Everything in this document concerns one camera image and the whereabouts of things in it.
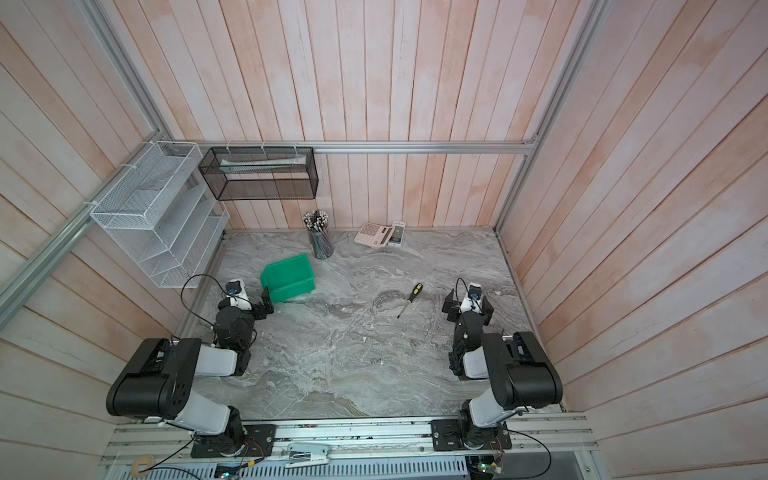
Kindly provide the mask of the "black yellow screwdriver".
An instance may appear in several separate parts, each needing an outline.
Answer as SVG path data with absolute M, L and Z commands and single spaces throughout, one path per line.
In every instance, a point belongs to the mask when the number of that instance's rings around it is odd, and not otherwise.
M 400 318 L 405 311 L 408 309 L 408 307 L 414 302 L 414 300 L 419 296 L 423 289 L 422 283 L 417 283 L 413 289 L 411 290 L 409 296 L 407 297 L 406 303 L 403 305 L 402 309 L 398 313 L 397 317 Z

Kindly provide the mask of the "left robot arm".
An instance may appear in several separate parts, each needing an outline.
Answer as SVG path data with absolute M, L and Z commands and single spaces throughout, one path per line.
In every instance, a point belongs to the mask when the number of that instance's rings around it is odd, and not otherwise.
M 270 291 L 251 303 L 240 280 L 226 284 L 213 323 L 215 341 L 200 338 L 143 340 L 112 384 L 106 398 L 116 417 L 167 423 L 190 433 L 194 458 L 272 453 L 276 427 L 247 427 L 234 406 L 193 389 L 202 377 L 240 377 L 251 360 L 255 323 L 274 312 Z

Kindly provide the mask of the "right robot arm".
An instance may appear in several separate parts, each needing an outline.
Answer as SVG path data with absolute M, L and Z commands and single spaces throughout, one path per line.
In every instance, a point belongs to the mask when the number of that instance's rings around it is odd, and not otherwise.
M 482 288 L 471 285 L 463 299 L 451 290 L 442 312 L 454 324 L 449 368 L 465 380 L 487 380 L 490 386 L 466 400 L 458 413 L 454 431 L 435 431 L 435 448 L 450 450 L 501 447 L 502 425 L 528 408 L 556 405 L 563 397 L 559 374 L 531 331 L 509 336 L 484 331 L 494 308 Z

